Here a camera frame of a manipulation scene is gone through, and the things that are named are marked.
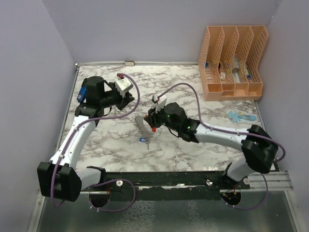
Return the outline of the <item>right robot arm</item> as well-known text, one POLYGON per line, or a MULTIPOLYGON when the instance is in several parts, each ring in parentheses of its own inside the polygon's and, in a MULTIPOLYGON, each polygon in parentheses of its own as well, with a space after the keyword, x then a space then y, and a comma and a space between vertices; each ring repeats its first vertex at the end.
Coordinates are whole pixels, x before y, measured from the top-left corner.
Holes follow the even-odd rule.
POLYGON ((189 118, 175 102, 159 111, 150 109, 144 120, 151 128, 167 127, 186 142, 218 144, 243 152, 243 157, 228 164, 223 174, 213 180, 214 185, 227 189, 233 189, 252 173, 269 173, 278 151, 278 145, 258 125, 238 130, 204 126, 201 120, 189 118))

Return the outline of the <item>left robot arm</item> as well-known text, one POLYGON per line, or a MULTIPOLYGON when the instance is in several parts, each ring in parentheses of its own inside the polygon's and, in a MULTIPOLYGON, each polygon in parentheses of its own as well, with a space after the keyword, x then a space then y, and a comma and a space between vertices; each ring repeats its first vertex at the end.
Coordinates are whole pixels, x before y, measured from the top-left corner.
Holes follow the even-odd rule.
POLYGON ((135 100, 129 92, 137 88, 136 82, 124 73, 117 74, 114 82, 103 77, 85 78, 77 95, 78 106, 75 109, 72 126, 62 145, 48 162, 41 162, 37 175, 41 194, 61 202, 74 202, 82 190, 93 187, 100 191, 106 187, 106 171, 103 168, 89 166, 77 171, 80 154, 100 121, 116 119, 108 116, 105 109, 116 107, 123 110, 135 100))

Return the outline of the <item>blue key tag with key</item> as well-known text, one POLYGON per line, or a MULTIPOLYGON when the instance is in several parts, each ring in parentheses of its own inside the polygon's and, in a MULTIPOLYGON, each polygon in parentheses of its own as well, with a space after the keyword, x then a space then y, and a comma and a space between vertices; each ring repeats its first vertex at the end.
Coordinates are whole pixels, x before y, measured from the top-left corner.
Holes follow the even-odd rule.
POLYGON ((147 149, 149 150, 150 138, 147 138, 147 137, 141 137, 141 138, 139 139, 139 141, 140 141, 140 142, 142 142, 142 143, 145 143, 145 144, 146 144, 146 146, 147 146, 147 149))

